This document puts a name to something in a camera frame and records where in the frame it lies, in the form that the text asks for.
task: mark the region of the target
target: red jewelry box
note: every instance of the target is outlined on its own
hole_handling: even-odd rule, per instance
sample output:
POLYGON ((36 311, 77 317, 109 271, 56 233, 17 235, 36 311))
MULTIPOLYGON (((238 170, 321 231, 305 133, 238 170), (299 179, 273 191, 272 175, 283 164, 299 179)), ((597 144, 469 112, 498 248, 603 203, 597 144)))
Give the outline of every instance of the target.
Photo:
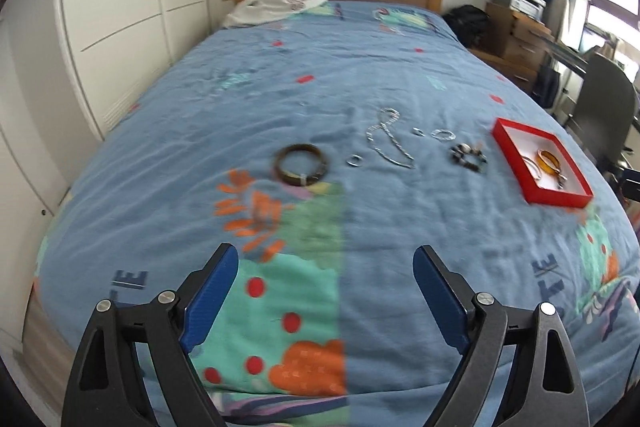
POLYGON ((492 135, 516 175, 527 203, 584 208, 593 199, 587 180, 555 135, 504 118, 495 121, 492 135), (558 189, 558 178, 542 169, 542 179, 536 181, 536 170, 522 159, 524 155, 535 162, 540 149, 560 160, 562 175, 567 178, 563 190, 558 189))

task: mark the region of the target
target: silver chain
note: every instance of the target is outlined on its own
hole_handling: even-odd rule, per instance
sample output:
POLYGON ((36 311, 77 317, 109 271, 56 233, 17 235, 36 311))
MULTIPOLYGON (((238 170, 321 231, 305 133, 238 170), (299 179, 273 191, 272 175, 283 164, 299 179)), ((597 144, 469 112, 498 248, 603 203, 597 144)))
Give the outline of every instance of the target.
POLYGON ((414 157, 411 156, 407 151, 405 151, 402 146, 400 145, 400 142, 396 139, 395 136, 393 136, 391 134, 391 131, 389 131, 388 126, 396 123, 400 118, 400 113, 398 113, 398 111, 396 111, 395 109, 391 108, 391 107, 384 107, 382 109, 380 109, 380 120, 377 124, 372 125, 371 127, 369 127, 367 129, 366 132, 366 136, 367 136, 367 141, 369 142, 369 144, 371 145, 371 147, 373 148, 373 150, 375 152, 377 152, 378 154, 380 154, 380 156, 382 156, 386 161, 388 161, 389 163, 393 163, 393 165, 398 165, 399 167, 405 167, 406 169, 413 169, 414 168, 414 157), (409 163, 400 163, 392 158, 389 158, 389 156, 387 156, 385 153, 382 152, 382 150, 380 150, 378 147, 376 147, 376 144, 373 140, 373 132, 378 130, 378 129, 382 129, 386 135, 389 137, 389 140, 391 140, 391 142, 393 143, 393 145, 396 146, 396 149, 398 149, 406 158, 409 159, 409 163))

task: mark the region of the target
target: blue gripper pad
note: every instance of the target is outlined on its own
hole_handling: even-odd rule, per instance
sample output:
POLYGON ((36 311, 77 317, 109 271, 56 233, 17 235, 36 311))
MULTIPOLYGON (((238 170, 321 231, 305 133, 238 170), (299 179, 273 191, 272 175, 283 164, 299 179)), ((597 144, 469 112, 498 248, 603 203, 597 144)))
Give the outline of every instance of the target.
POLYGON ((464 354, 471 343, 465 309, 422 247, 414 253, 414 277, 445 342, 464 354))
POLYGON ((188 355, 194 346, 203 343, 207 338, 236 275, 238 250, 229 247, 184 312, 184 330, 180 336, 180 345, 185 354, 188 355))

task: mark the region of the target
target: bolt head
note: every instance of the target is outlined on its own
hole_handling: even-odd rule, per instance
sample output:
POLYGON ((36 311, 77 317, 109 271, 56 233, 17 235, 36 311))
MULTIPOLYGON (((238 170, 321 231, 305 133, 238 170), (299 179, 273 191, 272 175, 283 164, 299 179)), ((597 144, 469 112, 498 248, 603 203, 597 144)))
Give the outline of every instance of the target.
POLYGON ((543 302, 540 304, 540 311, 545 315, 554 315, 556 313, 556 307, 550 302, 543 302))
POLYGON ((169 304, 173 301, 175 301, 175 293, 171 290, 164 291, 158 296, 158 302, 161 304, 169 304))
POLYGON ((495 302, 494 296, 487 292, 480 292, 476 295, 476 299, 484 306, 490 306, 495 302))
POLYGON ((109 299, 101 300, 95 307, 100 313, 107 311, 109 308, 111 308, 111 301, 109 299))

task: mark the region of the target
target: blue comforter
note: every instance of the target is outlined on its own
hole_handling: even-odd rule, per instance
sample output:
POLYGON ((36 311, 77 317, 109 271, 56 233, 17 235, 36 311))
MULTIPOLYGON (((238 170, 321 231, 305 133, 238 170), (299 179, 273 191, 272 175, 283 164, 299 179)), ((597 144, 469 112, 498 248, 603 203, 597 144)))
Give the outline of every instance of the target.
MULTIPOLYGON (((409 161, 382 130, 372 135, 409 161)), ((37 288, 77 346, 96 302, 177 288, 221 242, 241 253, 238 278, 190 357, 233 424, 423 425, 460 356, 414 281, 420 245, 505 305, 555 304, 592 423, 622 396, 640 339, 638 241, 606 182, 555 121, 424 10, 331 2, 206 39, 74 184, 43 243, 37 288), (389 131, 415 168, 367 142, 383 108, 399 112, 389 131), (593 189, 589 206, 527 204, 490 135, 497 117, 555 133, 593 189), (486 171, 453 164, 435 129, 481 144, 486 171), (322 182, 274 176, 274 154, 297 142, 329 158, 322 182), (358 168, 346 162, 354 154, 358 168)), ((512 356, 503 353, 477 425, 491 425, 512 356)), ((140 357, 162 416, 148 352, 140 357)))

